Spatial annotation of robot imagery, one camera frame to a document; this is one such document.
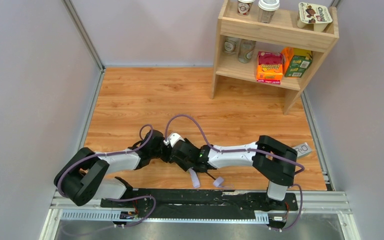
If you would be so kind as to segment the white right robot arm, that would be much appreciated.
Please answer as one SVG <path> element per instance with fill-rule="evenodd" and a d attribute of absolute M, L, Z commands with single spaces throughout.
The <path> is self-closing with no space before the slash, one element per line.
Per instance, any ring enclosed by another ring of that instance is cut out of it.
<path fill-rule="evenodd" d="M 203 145 L 198 148 L 177 133 L 172 133 L 164 144 L 168 147 L 169 162 L 184 171 L 206 173 L 224 167 L 253 167 L 268 181 L 267 197 L 283 201 L 286 191 L 294 183 L 298 152 L 267 135 L 244 145 Z"/>

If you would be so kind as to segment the lavender folding umbrella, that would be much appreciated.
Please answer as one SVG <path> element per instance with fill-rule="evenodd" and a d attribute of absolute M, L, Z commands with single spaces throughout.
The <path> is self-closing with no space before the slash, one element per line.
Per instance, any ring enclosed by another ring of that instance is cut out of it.
<path fill-rule="evenodd" d="M 199 177 L 198 177 L 197 173 L 192 168 L 189 168 L 187 170 L 187 172 L 190 175 L 193 187 L 195 189 L 200 188 L 201 187 L 201 182 L 199 180 Z M 208 172 L 206 172 L 206 174 L 213 179 L 213 183 L 212 184 L 213 184 L 214 187 L 216 187 L 218 189 L 228 189 L 228 190 L 231 190 L 231 189 L 234 188 L 234 186 L 232 184 L 226 185 L 224 178 L 222 178 L 222 177 L 215 178 L 211 174 L 209 174 Z"/>

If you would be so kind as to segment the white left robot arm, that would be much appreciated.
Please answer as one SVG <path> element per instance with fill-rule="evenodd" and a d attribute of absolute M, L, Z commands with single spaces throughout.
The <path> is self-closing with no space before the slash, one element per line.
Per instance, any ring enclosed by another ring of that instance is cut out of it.
<path fill-rule="evenodd" d="M 170 142 L 158 130 L 150 130 L 144 139 L 121 151 L 96 152 L 83 147 L 57 173 L 53 183 L 59 194 L 76 206 L 92 199 L 119 199 L 128 184 L 119 179 L 106 180 L 106 175 L 142 169 L 153 159 L 168 160 L 171 150 Z"/>

